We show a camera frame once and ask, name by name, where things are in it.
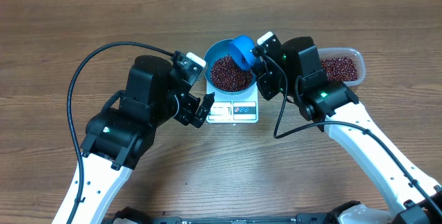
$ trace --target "red bean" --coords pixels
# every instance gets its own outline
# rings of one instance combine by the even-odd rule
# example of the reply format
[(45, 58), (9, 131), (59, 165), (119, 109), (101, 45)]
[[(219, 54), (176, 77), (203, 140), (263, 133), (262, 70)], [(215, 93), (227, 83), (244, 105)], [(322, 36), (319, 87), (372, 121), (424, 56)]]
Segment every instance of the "red bean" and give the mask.
[(354, 61), (348, 57), (322, 59), (321, 66), (325, 68), (327, 79), (338, 82), (351, 82), (358, 79), (358, 71)]
[(251, 70), (242, 70), (235, 63), (232, 56), (226, 55), (218, 59), (212, 66), (210, 79), (218, 89), (227, 92), (238, 92), (250, 86), (253, 73)]

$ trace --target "wooden table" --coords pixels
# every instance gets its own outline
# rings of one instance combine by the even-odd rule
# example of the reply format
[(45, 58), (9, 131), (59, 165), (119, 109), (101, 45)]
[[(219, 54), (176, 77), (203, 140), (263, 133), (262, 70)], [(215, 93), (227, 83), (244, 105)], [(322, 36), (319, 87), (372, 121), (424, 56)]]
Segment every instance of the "wooden table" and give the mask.
[[(139, 41), (204, 57), (221, 39), (268, 30), (282, 41), (310, 35), (319, 48), (358, 49), (367, 77), (356, 93), (399, 149), (442, 181), (442, 0), (0, 0), (0, 222), (49, 223), (58, 210), (76, 165), (66, 92), (87, 54)], [(79, 140), (143, 54), (151, 52), (113, 48), (83, 70), (73, 98)], [(200, 82), (193, 92), (204, 89)], [(151, 216), (277, 216), (349, 200), (385, 209), (318, 129), (272, 138), (281, 99), (260, 100), (253, 125), (168, 121), (108, 216), (126, 206)], [(305, 123), (289, 106), (280, 130)]]

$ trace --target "clear plastic container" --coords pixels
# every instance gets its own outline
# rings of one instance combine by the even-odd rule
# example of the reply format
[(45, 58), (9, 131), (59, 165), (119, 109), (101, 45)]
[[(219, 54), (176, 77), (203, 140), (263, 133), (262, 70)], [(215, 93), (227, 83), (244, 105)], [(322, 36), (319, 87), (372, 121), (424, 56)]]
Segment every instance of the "clear plastic container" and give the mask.
[(351, 82), (344, 82), (347, 86), (359, 85), (365, 78), (365, 63), (362, 55), (354, 48), (319, 48), (319, 59), (348, 57), (356, 65), (358, 79)]

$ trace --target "white scale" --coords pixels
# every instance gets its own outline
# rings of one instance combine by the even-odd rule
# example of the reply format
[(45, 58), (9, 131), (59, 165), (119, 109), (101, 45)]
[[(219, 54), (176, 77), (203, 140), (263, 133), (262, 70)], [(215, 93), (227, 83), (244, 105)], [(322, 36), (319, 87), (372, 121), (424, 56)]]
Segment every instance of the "white scale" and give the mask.
[(256, 123), (258, 121), (258, 86), (256, 82), (246, 91), (228, 95), (206, 82), (207, 93), (215, 93), (215, 102), (207, 116), (207, 122)]

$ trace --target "digital scale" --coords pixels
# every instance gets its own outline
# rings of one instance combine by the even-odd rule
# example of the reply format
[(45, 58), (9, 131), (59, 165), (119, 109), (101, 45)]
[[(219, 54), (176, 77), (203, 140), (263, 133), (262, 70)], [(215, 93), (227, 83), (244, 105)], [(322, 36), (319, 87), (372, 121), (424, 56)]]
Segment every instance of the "digital scale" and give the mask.
[(215, 102), (212, 105), (206, 121), (211, 124), (240, 124), (256, 123), (258, 121), (258, 86), (253, 75), (251, 86), (239, 92), (222, 91), (212, 84), (210, 72), (216, 60), (229, 54), (227, 47), (232, 39), (219, 41), (208, 51), (204, 60), (207, 63), (206, 93), (215, 93)]

